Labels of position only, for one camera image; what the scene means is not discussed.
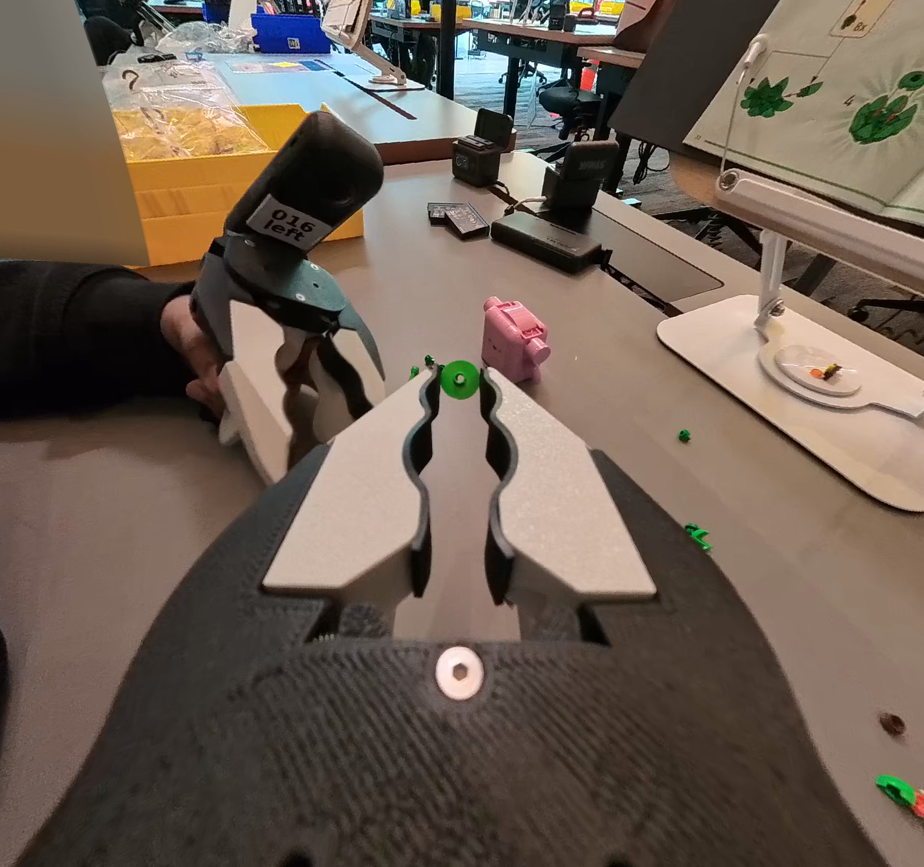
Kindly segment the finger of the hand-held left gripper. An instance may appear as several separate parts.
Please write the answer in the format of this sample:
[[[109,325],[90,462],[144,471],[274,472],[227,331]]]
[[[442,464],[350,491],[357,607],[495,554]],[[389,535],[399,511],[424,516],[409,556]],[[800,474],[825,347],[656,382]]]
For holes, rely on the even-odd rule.
[[[385,379],[360,333],[340,328],[316,346],[316,439],[328,443],[385,399]]]
[[[219,374],[225,412],[218,426],[221,445],[243,445],[268,485],[289,469],[293,429],[284,407],[287,385],[276,362],[283,326],[260,308],[229,304],[232,357]]]

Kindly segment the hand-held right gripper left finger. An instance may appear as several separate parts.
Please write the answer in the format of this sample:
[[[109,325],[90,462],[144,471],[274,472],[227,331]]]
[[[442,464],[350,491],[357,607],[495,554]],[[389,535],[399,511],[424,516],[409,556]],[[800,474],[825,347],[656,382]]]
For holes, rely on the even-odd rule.
[[[423,369],[338,434],[268,571],[264,591],[368,604],[387,619],[431,577],[433,457],[442,370]]]

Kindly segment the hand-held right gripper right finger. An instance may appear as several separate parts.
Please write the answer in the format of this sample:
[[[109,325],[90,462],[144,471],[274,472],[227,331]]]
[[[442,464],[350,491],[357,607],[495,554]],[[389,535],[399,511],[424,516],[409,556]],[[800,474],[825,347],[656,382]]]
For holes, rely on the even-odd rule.
[[[492,602],[536,617],[652,601],[653,576],[585,441],[491,367],[481,417],[497,481],[484,549]]]

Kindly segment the white book stand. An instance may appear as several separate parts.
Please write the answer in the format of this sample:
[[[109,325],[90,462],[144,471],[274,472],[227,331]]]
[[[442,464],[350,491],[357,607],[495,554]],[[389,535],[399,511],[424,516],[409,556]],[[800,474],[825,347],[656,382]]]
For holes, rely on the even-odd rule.
[[[761,38],[754,36],[741,57],[742,72],[746,72],[761,46]],[[922,226],[866,214],[737,164],[730,165],[725,156],[709,155],[687,145],[684,148],[714,162],[712,196],[727,211],[780,230],[817,251],[877,273],[922,296]]]
[[[326,37],[342,45],[375,69],[369,79],[373,87],[391,90],[422,90],[399,65],[374,52],[366,43],[366,32],[374,0],[329,0],[321,22]]]

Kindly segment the instruction booklet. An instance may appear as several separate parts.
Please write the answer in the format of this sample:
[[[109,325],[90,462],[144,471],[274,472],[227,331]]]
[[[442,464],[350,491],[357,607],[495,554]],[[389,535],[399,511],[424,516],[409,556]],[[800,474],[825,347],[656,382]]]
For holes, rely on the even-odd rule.
[[[780,0],[684,139],[763,176],[923,223],[923,0]]]

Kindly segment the person's left forearm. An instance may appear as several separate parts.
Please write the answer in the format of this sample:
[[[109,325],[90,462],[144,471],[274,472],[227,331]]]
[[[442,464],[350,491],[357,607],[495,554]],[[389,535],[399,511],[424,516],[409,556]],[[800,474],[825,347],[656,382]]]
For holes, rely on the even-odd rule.
[[[194,373],[161,318],[190,293],[123,267],[2,261],[2,421],[182,398]]]

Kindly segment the person's left hand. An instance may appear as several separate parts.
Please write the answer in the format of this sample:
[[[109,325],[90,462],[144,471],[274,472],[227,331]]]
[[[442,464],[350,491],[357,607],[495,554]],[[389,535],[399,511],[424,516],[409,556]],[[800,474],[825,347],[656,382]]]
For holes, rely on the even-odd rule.
[[[190,294],[168,301],[160,317],[160,329],[188,374],[184,380],[188,398],[219,422],[225,414],[219,380],[223,363],[219,351],[196,319]]]

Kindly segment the grey desk brown edge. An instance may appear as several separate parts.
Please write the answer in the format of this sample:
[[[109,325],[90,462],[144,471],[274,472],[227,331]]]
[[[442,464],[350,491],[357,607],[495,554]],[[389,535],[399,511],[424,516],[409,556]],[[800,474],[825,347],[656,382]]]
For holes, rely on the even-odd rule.
[[[428,90],[376,89],[369,84],[372,71],[341,54],[308,58],[207,54],[200,60],[150,63],[128,55],[110,66],[168,61],[217,72],[235,106],[296,104],[306,114],[327,111],[374,144],[383,162],[391,166],[447,160],[453,142],[475,129],[474,110]]]

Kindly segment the blue plastic bin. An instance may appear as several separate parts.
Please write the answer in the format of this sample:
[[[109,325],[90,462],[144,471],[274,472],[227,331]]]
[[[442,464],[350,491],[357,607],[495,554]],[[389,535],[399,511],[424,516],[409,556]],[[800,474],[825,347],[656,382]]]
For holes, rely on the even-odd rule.
[[[254,43],[265,53],[327,54],[331,42],[321,20],[308,14],[266,14],[250,16],[255,30]]]

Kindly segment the clear plastic bags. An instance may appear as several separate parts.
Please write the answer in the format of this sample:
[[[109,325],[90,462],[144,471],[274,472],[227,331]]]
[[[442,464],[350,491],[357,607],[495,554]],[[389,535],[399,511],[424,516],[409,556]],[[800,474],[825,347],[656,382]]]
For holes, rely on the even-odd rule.
[[[113,65],[102,84],[130,164],[254,155],[269,148],[209,67],[177,61]]]

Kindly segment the pink toy figure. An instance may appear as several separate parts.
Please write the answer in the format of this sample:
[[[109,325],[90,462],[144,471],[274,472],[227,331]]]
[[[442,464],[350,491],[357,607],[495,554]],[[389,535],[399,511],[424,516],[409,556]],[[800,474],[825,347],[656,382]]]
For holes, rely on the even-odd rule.
[[[516,385],[539,382],[540,367],[551,354],[545,323],[515,300],[490,297],[483,309],[483,365]]]

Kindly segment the large black battery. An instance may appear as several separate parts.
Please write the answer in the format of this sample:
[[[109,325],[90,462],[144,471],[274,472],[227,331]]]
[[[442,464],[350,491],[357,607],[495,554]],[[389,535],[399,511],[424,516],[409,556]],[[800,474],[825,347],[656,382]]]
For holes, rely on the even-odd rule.
[[[469,203],[448,206],[444,218],[445,226],[461,240],[490,236],[490,224]]]

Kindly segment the black charger case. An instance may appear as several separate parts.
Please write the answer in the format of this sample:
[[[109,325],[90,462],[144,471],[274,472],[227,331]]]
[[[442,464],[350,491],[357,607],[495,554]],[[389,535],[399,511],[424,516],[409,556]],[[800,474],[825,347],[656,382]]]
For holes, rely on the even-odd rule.
[[[489,188],[499,180],[501,156],[511,150],[514,120],[487,108],[477,112],[472,134],[453,142],[452,174],[471,187]]]

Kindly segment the brown wooden desk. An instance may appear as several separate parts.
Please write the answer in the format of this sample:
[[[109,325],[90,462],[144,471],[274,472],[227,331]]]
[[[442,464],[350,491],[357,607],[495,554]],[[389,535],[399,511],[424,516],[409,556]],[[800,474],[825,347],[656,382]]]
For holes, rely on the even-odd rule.
[[[510,88],[506,78],[514,72],[518,87],[528,65],[555,84],[564,79],[580,81],[583,60],[578,50],[583,47],[608,47],[616,39],[616,27],[598,23],[578,23],[574,29],[549,29],[547,26],[525,25],[520,22],[486,18],[464,18],[457,30],[472,34],[480,52],[501,55],[507,61],[502,83]]]

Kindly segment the black office chair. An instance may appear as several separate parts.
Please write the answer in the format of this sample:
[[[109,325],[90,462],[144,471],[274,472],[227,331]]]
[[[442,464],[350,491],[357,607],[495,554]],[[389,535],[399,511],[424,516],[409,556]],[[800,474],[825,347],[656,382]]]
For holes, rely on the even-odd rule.
[[[571,137],[580,140],[587,131],[595,130],[602,102],[593,91],[573,88],[566,82],[558,82],[538,93],[539,105],[560,118],[558,138],[562,142]]]

